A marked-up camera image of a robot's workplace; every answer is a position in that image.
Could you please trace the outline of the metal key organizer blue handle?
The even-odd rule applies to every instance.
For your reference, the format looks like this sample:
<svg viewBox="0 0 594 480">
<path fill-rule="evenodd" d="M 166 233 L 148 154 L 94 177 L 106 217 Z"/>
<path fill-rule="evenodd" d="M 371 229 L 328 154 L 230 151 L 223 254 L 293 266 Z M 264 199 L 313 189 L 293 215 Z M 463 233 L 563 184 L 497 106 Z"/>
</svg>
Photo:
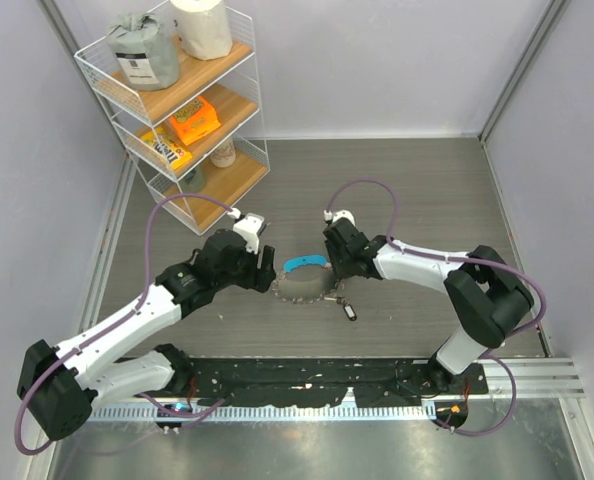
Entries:
<svg viewBox="0 0 594 480">
<path fill-rule="evenodd" d="M 323 255 L 312 254 L 287 260 L 272 284 L 275 297 L 291 304 L 313 304 L 346 300 L 343 283 L 338 280 L 330 261 Z"/>
</svg>

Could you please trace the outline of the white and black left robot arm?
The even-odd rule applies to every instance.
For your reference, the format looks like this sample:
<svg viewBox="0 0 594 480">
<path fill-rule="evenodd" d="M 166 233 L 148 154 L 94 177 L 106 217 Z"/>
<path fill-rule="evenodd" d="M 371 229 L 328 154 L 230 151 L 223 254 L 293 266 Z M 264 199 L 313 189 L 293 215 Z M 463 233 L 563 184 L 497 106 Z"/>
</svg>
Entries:
<svg viewBox="0 0 594 480">
<path fill-rule="evenodd" d="M 118 363 L 136 345 L 210 304 L 230 286 L 268 291 L 276 278 L 273 247 L 260 244 L 261 217 L 248 214 L 211 235 L 194 256 L 166 268 L 146 293 L 95 327 L 59 343 L 44 340 L 25 352 L 17 387 L 15 424 L 30 413 L 50 441 L 77 431 L 102 405 L 143 391 L 184 395 L 191 375 L 170 345 Z"/>
</svg>

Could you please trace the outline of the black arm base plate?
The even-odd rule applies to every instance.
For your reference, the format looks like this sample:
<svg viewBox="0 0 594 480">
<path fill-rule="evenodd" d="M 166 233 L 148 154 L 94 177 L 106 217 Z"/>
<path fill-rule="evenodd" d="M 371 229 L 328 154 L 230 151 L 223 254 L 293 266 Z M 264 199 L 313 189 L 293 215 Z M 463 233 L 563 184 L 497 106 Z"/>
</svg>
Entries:
<svg viewBox="0 0 594 480">
<path fill-rule="evenodd" d="M 419 406 L 441 395 L 489 392 L 483 366 L 444 374 L 414 358 L 192 358 L 179 383 L 149 390 L 210 406 L 323 408 L 353 392 L 360 408 Z"/>
</svg>

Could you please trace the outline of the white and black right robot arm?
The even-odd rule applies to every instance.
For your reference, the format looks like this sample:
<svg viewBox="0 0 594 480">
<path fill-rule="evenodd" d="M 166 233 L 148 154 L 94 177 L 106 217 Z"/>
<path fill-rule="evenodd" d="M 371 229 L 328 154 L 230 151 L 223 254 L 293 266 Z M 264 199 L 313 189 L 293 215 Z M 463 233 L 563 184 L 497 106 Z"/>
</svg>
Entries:
<svg viewBox="0 0 594 480">
<path fill-rule="evenodd" d="M 500 347 L 534 305 L 519 274 L 490 247 L 453 253 L 411 247 L 385 235 L 368 239 L 345 213 L 328 213 L 323 234 L 339 280 L 402 281 L 447 295 L 459 326 L 426 367 L 440 393 L 461 387 L 471 363 Z"/>
</svg>

